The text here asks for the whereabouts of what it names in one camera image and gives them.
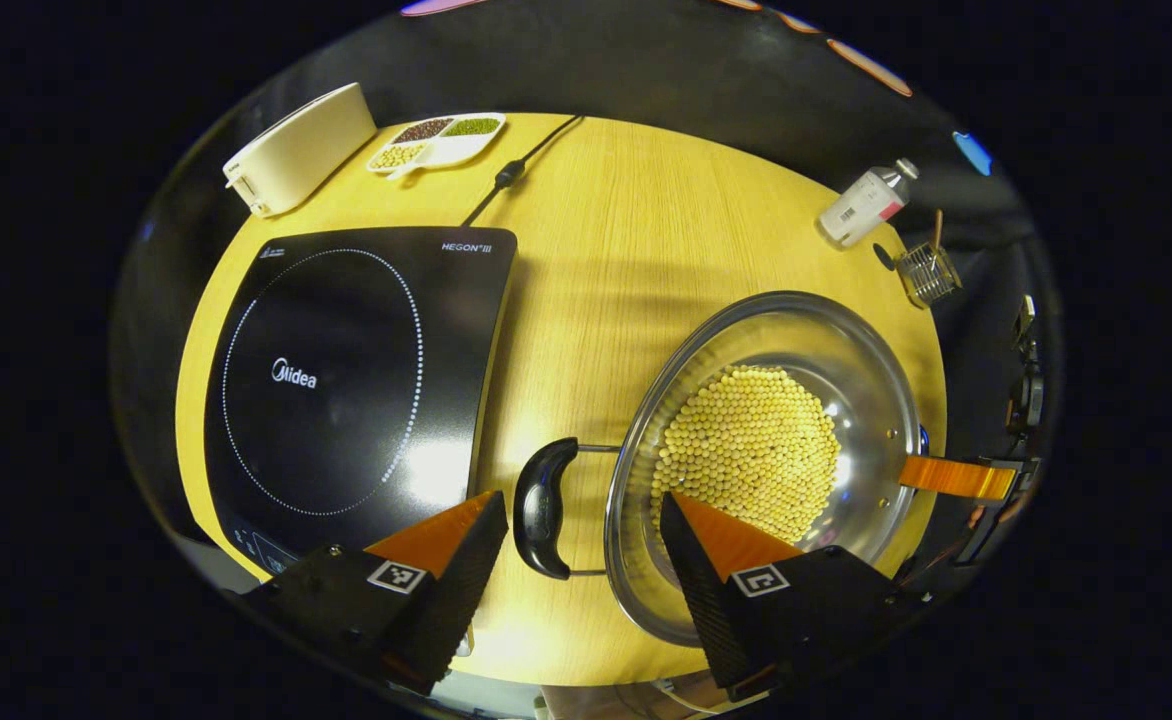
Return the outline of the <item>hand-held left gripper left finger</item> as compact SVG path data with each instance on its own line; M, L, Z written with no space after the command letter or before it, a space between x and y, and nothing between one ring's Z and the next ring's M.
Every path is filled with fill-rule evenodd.
M500 491L482 493L372 546L325 544L237 609L357 682L427 697L447 675L507 537Z

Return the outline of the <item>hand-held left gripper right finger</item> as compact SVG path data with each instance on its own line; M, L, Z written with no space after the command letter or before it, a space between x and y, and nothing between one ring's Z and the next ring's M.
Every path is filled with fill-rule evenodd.
M667 493L660 536L718 688L790 694L883 648L932 607L837 544L804 552Z

